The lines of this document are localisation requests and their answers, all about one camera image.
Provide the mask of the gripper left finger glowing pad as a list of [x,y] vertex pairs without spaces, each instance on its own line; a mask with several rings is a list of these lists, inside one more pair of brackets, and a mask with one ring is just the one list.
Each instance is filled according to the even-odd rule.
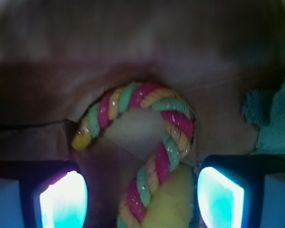
[[0,161],[0,228],[81,228],[87,200],[74,161]]

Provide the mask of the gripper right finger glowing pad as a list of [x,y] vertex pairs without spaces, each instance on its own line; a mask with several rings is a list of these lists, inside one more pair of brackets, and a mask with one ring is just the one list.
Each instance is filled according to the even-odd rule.
[[197,197],[208,228],[285,228],[285,154],[208,156]]

